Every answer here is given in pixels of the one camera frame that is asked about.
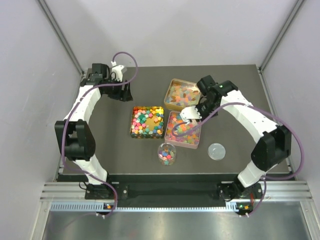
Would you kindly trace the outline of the gold tin of pastel gummies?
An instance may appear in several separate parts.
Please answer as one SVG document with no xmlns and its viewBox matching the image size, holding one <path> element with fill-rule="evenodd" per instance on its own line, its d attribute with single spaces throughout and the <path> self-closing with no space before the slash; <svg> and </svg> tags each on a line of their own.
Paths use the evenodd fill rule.
<svg viewBox="0 0 320 240">
<path fill-rule="evenodd" d="M 167 109 L 180 112 L 186 107 L 199 103 L 201 92 L 197 84 L 181 79 L 172 79 L 164 97 L 164 105 Z"/>
</svg>

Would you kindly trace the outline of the gold tin of star candies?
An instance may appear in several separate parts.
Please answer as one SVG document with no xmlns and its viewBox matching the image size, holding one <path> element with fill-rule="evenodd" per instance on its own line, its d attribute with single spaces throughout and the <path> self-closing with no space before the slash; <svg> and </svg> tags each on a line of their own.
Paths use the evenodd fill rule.
<svg viewBox="0 0 320 240">
<path fill-rule="evenodd" d="M 164 108 L 134 106 L 130 121 L 130 136 L 134 139 L 162 139 L 164 137 Z"/>
</svg>

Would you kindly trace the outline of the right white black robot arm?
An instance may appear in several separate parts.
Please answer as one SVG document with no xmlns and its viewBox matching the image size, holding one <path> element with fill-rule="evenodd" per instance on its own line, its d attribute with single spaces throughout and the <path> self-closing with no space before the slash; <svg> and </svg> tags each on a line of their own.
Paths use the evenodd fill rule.
<svg viewBox="0 0 320 240">
<path fill-rule="evenodd" d="M 278 125 L 255 110 L 231 81 L 219 84 L 207 75 L 196 85 L 205 98 L 195 107 L 199 122 L 205 123 L 223 109 L 248 131 L 256 143 L 250 162 L 231 184 L 230 198 L 245 198 L 261 177 L 291 155 L 292 133 L 286 126 Z"/>
</svg>

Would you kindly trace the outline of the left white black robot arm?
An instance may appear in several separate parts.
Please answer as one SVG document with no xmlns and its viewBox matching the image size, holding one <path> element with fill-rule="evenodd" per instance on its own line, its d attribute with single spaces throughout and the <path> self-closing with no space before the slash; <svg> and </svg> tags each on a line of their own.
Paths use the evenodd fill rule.
<svg viewBox="0 0 320 240">
<path fill-rule="evenodd" d="M 123 79 L 127 68 L 112 61 L 111 66 L 94 63 L 80 83 L 78 96 L 64 120 L 56 121 L 54 130 L 63 160 L 77 165 L 88 181 L 85 198 L 109 199 L 115 196 L 108 172 L 96 157 L 96 141 L 89 127 L 95 105 L 102 95 L 127 102 L 133 100 L 130 83 Z"/>
</svg>

